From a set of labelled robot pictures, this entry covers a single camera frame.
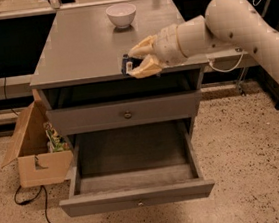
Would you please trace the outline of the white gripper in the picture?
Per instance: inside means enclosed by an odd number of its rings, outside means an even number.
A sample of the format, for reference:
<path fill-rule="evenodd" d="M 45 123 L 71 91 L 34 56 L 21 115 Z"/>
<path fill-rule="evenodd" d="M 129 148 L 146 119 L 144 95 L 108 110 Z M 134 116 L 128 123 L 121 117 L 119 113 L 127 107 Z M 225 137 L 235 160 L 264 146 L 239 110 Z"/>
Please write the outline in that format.
<path fill-rule="evenodd" d="M 138 79 L 160 73 L 164 67 L 181 65 L 187 60 L 178 42 L 178 26 L 172 24 L 163 28 L 158 34 L 145 37 L 128 52 L 132 58 L 143 61 L 127 74 Z"/>

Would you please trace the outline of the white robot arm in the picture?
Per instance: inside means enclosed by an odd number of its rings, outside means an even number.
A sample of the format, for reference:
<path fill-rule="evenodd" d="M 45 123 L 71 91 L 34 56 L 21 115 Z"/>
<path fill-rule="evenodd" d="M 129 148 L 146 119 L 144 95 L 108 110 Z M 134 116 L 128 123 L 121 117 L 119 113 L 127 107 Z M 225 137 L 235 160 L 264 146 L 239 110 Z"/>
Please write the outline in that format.
<path fill-rule="evenodd" d="M 279 84 L 279 32 L 269 26 L 247 0 L 211 0 L 203 16 L 171 24 L 148 36 L 128 56 L 141 63 L 129 74 L 147 78 L 191 56 L 238 47 Z"/>

